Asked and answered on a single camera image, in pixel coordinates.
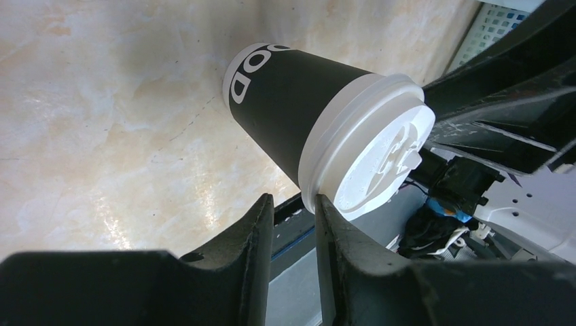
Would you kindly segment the white plastic cup lid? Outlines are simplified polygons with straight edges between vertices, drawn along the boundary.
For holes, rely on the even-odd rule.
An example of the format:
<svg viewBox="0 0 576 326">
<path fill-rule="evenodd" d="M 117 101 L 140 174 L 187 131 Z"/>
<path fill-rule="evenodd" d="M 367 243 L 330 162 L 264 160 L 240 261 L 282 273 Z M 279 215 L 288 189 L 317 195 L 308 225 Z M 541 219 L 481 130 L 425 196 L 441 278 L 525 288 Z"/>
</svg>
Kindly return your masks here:
<svg viewBox="0 0 576 326">
<path fill-rule="evenodd" d="M 389 201 L 422 162 L 435 123 L 423 89 L 404 74 L 354 79 L 326 104 L 298 166 L 302 202 L 328 197 L 352 221 Z"/>
</svg>

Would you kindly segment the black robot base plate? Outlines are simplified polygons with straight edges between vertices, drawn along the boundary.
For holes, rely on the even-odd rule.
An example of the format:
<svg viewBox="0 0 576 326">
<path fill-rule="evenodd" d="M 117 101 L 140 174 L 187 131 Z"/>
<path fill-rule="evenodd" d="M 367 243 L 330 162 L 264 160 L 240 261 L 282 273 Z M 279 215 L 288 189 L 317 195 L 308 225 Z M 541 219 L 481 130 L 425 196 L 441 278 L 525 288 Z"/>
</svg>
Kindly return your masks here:
<svg viewBox="0 0 576 326">
<path fill-rule="evenodd" d="M 306 210 L 301 194 L 296 194 L 274 209 L 270 280 L 314 247 L 314 215 Z"/>
</svg>

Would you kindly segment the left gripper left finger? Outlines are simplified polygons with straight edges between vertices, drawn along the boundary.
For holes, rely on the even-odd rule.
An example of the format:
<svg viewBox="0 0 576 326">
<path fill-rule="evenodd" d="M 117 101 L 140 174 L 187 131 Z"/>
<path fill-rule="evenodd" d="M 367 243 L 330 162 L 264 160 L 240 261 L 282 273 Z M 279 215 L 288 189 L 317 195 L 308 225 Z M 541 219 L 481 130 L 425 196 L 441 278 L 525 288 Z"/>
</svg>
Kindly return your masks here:
<svg viewBox="0 0 576 326">
<path fill-rule="evenodd" d="M 2 325 L 263 325 L 274 201 L 182 257 L 23 252 L 1 263 Z"/>
</svg>

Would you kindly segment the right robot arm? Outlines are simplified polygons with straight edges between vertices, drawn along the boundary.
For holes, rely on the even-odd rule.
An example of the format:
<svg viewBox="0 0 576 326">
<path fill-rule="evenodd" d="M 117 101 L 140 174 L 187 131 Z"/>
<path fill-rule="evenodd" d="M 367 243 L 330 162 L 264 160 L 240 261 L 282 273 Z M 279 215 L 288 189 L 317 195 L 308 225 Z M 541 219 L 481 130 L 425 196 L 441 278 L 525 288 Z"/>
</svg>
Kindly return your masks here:
<svg viewBox="0 0 576 326">
<path fill-rule="evenodd" d="M 544 1 L 514 30 L 424 88 L 436 122 L 411 179 L 539 259 L 575 261 L 575 2 Z"/>
</svg>

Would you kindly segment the black paper coffee cup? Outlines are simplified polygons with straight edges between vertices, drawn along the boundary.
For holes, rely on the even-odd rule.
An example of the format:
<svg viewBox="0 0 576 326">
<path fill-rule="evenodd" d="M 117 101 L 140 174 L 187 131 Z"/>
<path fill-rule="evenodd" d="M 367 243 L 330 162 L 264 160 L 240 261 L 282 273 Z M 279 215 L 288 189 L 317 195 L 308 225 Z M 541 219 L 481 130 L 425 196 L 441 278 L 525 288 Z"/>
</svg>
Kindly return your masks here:
<svg viewBox="0 0 576 326">
<path fill-rule="evenodd" d="M 223 97 L 236 122 L 298 184 L 300 158 L 318 117 L 366 73 L 287 46 L 255 43 L 230 63 Z"/>
</svg>

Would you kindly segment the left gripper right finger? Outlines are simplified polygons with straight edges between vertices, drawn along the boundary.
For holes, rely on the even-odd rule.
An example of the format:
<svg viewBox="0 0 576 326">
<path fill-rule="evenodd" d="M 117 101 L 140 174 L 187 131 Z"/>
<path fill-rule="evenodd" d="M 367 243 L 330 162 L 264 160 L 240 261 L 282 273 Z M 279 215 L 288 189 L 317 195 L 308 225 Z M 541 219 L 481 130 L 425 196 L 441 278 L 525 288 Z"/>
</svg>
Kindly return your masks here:
<svg viewBox="0 0 576 326">
<path fill-rule="evenodd" d="M 315 198 L 324 325 L 574 325 L 575 267 L 406 259 Z"/>
</svg>

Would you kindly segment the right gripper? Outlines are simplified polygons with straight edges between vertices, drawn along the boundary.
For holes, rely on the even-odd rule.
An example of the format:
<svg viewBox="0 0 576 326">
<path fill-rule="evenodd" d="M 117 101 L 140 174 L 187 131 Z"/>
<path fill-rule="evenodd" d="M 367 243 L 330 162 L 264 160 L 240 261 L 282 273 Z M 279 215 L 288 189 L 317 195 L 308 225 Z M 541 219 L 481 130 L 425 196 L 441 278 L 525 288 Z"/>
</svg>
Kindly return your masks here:
<svg viewBox="0 0 576 326">
<path fill-rule="evenodd" d="M 545 1 L 463 67 L 425 86 L 435 125 L 407 183 L 432 217 L 475 225 L 484 194 L 505 177 L 575 157 L 575 2 Z"/>
</svg>

